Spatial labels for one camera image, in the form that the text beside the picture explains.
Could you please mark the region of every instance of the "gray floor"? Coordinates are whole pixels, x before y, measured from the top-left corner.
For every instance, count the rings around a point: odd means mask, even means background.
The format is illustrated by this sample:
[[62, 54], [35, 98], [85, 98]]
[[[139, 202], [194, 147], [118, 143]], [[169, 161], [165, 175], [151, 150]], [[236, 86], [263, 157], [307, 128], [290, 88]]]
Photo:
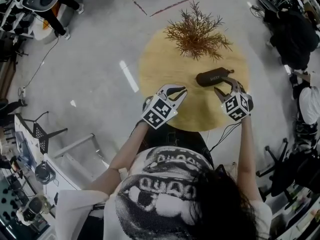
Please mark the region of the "gray floor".
[[[67, 133], [50, 142], [50, 150], [69, 144], [89, 133], [97, 137], [108, 163], [126, 141], [139, 120], [144, 98], [134, 92], [120, 66], [127, 65], [139, 85], [139, 58], [152, 35], [164, 28], [168, 20], [178, 21], [179, 4], [150, 17], [154, 12], [182, 0], [84, 0], [85, 12], [70, 24], [71, 39], [59, 39], [43, 66], [27, 88], [28, 107], [25, 118], [42, 119], [46, 130], [67, 127]], [[292, 139], [292, 122], [296, 113], [291, 101], [289, 77], [277, 61], [277, 54], [265, 46], [270, 37], [262, 21], [249, 11], [248, 2], [256, 0], [195, 0], [205, 13], [223, 17], [227, 35], [242, 48], [250, 70], [249, 93], [254, 99], [253, 132], [258, 167], [270, 162], [264, 146], [277, 151], [284, 137]], [[54, 42], [43, 45], [30, 40], [25, 46], [28, 57], [19, 59], [9, 99], [18, 98], [18, 87], [25, 86]], [[320, 51], [311, 55], [309, 69], [319, 71]], [[224, 127], [203, 132], [211, 148], [219, 140]], [[213, 152], [216, 164], [230, 164], [238, 159], [240, 149], [238, 127]]]

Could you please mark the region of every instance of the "black wire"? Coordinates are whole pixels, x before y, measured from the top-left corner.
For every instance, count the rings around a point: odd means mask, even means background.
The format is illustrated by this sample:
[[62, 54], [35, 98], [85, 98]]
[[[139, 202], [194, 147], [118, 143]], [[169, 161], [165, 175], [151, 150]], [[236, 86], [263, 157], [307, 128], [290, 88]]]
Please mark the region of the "black wire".
[[229, 134], [231, 134], [232, 131], [233, 131], [234, 129], [236, 129], [239, 125], [241, 125], [241, 123], [238, 123], [235, 127], [233, 127], [232, 130], [231, 130], [230, 132], [228, 132], [228, 134], [218, 143], [218, 145], [219, 145], [221, 142], [223, 142], [223, 141], [225, 140], [225, 138], [227, 138], [227, 137], [229, 136]]
[[40, 22], [42, 22], [43, 24], [45, 24], [46, 27], [49, 27], [50, 29], [52, 29], [53, 31], [55, 31], [55, 30], [50, 26], [49, 22], [48, 22], [48, 23], [45, 23], [43, 20], [41, 20], [40, 18], [38, 18], [37, 15], [34, 15], [34, 17], [35, 17], [38, 21], [40, 21]]
[[[222, 135], [221, 135], [221, 138], [219, 139], [219, 141], [217, 142], [217, 144], [214, 145], [214, 146], [210, 149], [210, 152], [211, 152], [216, 146], [218, 146], [221, 142], [223, 142], [224, 139], [225, 139], [235, 128], [237, 128], [240, 124], [241, 124], [241, 122], [233, 123], [233, 124], [228, 125], [228, 126], [224, 129], [224, 131], [223, 131], [223, 133], [222, 133]], [[232, 129], [227, 133], [226, 136], [224, 136], [226, 130], [227, 130], [228, 127], [230, 127], [230, 126], [235, 126], [235, 127], [232, 128]]]
[[[59, 37], [57, 36], [57, 38], [56, 38], [56, 43], [54, 44], [54, 46], [52, 46], [52, 47], [50, 48], [50, 50], [49, 50], [49, 51], [46, 53], [46, 55], [43, 57], [40, 65], [39, 65], [39, 67], [37, 68], [37, 70], [35, 71], [35, 73], [33, 74], [32, 78], [31, 78], [31, 80], [28, 82], [28, 84], [27, 84], [24, 88], [26, 88], [26, 87], [28, 87], [28, 86], [30, 85], [31, 81], [34, 79], [34, 77], [35, 77], [36, 74], [38, 73], [39, 69], [41, 68], [42, 63], [45, 61], [46, 57], [47, 57], [48, 54], [51, 52], [51, 50], [58, 44], [58, 42], [59, 42]], [[23, 93], [23, 90], [21, 89], [21, 87], [19, 87], [19, 88], [18, 88], [18, 97], [21, 97], [22, 93]]]
[[36, 72], [34, 73], [34, 75], [32, 76], [31, 80], [28, 82], [28, 84], [25, 86], [25, 88], [30, 85], [31, 81], [34, 79], [34, 77], [36, 76], [36, 74], [38, 73], [39, 69], [41, 68], [42, 66], [42, 63], [45, 61], [46, 57], [48, 56], [48, 54], [51, 52], [51, 50], [57, 45], [57, 43], [59, 42], [59, 37], [56, 38], [56, 43], [54, 44], [54, 46], [52, 46], [50, 48], [50, 50], [46, 53], [46, 55], [44, 56], [44, 58], [42, 59], [38, 69], [36, 70]]
[[250, 12], [251, 12], [251, 14], [254, 16], [254, 17], [256, 17], [256, 18], [259, 18], [259, 19], [263, 19], [264, 18], [264, 16], [261, 14], [261, 11], [263, 11], [262, 9], [260, 9], [258, 6], [256, 6], [256, 5], [252, 5], [251, 7], [250, 7]]

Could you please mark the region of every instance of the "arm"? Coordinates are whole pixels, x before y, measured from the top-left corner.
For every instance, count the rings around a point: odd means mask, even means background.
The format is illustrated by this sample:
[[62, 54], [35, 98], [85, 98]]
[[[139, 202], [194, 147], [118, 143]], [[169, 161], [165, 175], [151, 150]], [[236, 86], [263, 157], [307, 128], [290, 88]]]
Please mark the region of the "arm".
[[237, 185], [249, 200], [262, 201], [256, 182], [256, 152], [250, 116], [242, 120], [241, 127]]
[[299, 72], [293, 72], [297, 77], [307, 81], [308, 83], [310, 83], [311, 80], [311, 75], [310, 74], [301, 74]]
[[98, 177], [87, 190], [95, 190], [111, 195], [121, 183], [119, 169], [126, 168], [128, 171], [133, 164], [139, 147], [148, 131], [149, 125], [140, 122], [134, 129], [129, 139], [112, 159], [109, 168]]

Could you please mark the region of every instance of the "white cloth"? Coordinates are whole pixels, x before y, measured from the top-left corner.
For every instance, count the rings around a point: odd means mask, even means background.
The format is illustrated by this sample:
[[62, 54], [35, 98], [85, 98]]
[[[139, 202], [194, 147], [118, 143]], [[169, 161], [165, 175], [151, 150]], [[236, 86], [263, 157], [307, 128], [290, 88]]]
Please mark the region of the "white cloth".
[[[184, 234], [189, 239], [187, 226], [194, 225], [191, 202], [196, 196], [192, 181], [201, 168], [212, 169], [212, 166], [202, 155], [185, 148], [163, 146], [138, 154], [128, 177], [105, 202], [103, 239], [173, 240], [180, 236], [182, 240]], [[58, 240], [75, 240], [92, 205], [104, 199], [97, 198], [96, 191], [86, 191], [85, 198], [79, 197], [83, 192], [71, 190], [69, 196], [60, 192], [56, 213]], [[96, 200], [89, 203], [90, 195]], [[85, 201], [83, 205], [79, 203], [81, 199]], [[262, 201], [250, 203], [257, 217], [257, 230], [268, 239], [270, 207]]]
[[310, 74], [310, 86], [300, 93], [299, 104], [304, 122], [313, 125], [320, 118], [320, 74]]

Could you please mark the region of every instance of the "dried plant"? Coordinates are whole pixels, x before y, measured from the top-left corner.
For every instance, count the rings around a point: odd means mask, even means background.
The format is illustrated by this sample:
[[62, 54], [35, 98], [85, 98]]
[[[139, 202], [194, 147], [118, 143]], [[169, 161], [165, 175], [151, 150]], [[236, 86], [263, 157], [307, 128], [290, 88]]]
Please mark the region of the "dried plant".
[[203, 55], [209, 55], [213, 60], [222, 59], [219, 48], [230, 49], [232, 43], [219, 33], [212, 33], [218, 26], [223, 24], [218, 16], [212, 20], [211, 13], [203, 14], [199, 10], [199, 2], [190, 2], [192, 13], [181, 10], [182, 21], [173, 23], [165, 29], [167, 39], [176, 42], [177, 48], [182, 55], [190, 54], [193, 59], [199, 60]]

